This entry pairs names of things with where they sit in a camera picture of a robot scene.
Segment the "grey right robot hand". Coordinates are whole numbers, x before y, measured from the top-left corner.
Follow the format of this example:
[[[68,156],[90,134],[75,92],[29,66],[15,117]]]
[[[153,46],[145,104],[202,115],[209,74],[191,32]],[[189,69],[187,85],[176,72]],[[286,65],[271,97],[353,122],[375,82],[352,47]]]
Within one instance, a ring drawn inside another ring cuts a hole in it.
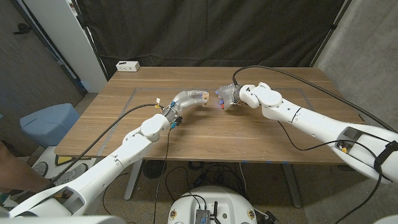
[[[239,92],[242,87],[243,86],[241,84],[230,84],[227,86],[221,86],[215,91],[220,99],[220,105],[225,111],[239,103]]]

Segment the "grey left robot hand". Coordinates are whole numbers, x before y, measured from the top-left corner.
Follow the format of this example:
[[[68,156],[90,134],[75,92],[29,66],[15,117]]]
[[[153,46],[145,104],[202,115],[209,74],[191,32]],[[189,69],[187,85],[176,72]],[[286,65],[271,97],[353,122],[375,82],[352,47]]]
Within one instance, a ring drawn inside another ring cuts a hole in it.
[[[162,115],[165,116],[170,123],[174,122],[182,111],[193,105],[205,105],[210,99],[207,91],[188,90],[178,93],[171,103],[163,110]]]

